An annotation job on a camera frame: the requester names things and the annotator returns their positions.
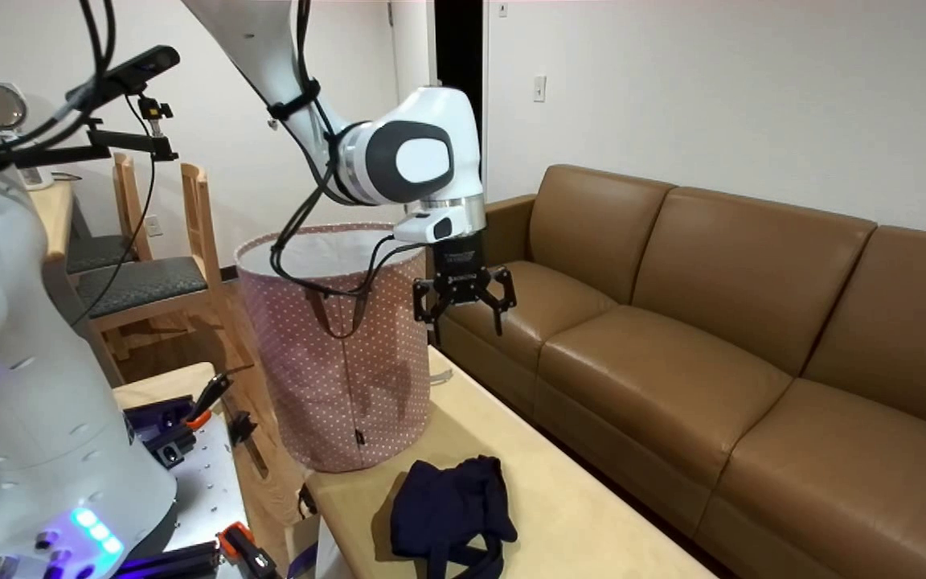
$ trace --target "wooden table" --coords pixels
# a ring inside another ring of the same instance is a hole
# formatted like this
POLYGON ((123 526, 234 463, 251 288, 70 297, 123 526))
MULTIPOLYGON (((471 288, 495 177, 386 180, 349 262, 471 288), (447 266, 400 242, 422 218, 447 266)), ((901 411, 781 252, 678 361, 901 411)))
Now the wooden table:
POLYGON ((507 512, 520 535, 505 543, 505 574, 710 574, 436 350, 432 372, 447 380, 432 389, 432 425, 418 444, 372 470, 314 474, 305 482, 355 574, 418 574, 410 558, 390 552, 396 484, 416 461, 457 467, 480 453, 501 461, 507 512))
POLYGON ((168 397, 200 394, 213 376, 216 376, 213 364, 194 364, 138 382, 126 382, 113 389, 113 397, 118 409, 138 409, 168 397))

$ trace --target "bag handle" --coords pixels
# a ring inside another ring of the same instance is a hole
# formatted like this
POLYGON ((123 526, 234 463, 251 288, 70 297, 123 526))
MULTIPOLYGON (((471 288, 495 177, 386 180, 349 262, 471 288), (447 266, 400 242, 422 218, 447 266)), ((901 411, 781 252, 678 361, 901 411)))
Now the bag handle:
POLYGON ((334 341, 348 341, 356 335, 356 328, 363 323, 363 314, 367 314, 367 299, 370 293, 361 293, 361 297, 334 297, 334 293, 322 293, 322 288, 313 288, 313 286, 302 286, 305 288, 305 302, 314 314, 314 322, 334 336, 334 341), (355 323, 348 330, 334 330, 331 323, 331 314, 328 314, 328 305, 325 299, 355 299, 355 323))

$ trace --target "sofa backrest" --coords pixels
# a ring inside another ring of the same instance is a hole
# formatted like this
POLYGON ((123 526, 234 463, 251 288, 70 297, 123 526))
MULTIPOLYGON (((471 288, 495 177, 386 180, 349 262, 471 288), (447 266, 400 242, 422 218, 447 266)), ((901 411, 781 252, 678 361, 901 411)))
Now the sofa backrest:
POLYGON ((666 188, 655 180, 552 164, 531 209, 531 256, 628 302, 666 188))
POLYGON ((926 232, 870 234, 807 376, 926 419, 926 232))
POLYGON ((800 372, 875 226, 710 188, 672 188, 633 302, 800 372))

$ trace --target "dark clothing item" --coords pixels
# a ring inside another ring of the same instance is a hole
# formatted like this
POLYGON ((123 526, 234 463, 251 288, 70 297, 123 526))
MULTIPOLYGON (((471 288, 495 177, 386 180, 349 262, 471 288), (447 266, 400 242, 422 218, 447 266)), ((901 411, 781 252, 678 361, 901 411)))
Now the dark clothing item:
POLYGON ((507 520, 501 463, 477 456, 454 470, 418 461, 393 501, 393 552, 426 564, 426 579, 440 579, 447 564, 464 564, 465 579, 501 572, 501 539, 519 539, 507 520))

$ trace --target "blue light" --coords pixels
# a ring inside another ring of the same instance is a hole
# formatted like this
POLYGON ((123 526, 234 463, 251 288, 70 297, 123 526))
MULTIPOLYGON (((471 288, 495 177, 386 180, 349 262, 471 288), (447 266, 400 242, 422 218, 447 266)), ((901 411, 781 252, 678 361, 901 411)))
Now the blue light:
POLYGON ((109 539, 104 543, 104 549, 106 549, 106 552, 118 552, 123 543, 118 543, 115 538, 109 538, 109 539))
POLYGON ((113 535, 109 535, 106 523, 97 523, 97 526, 89 526, 89 538, 93 538, 93 539, 106 539, 106 538, 113 538, 113 535))
POLYGON ((76 509, 74 516, 79 526, 93 526, 98 520, 89 509, 76 509))

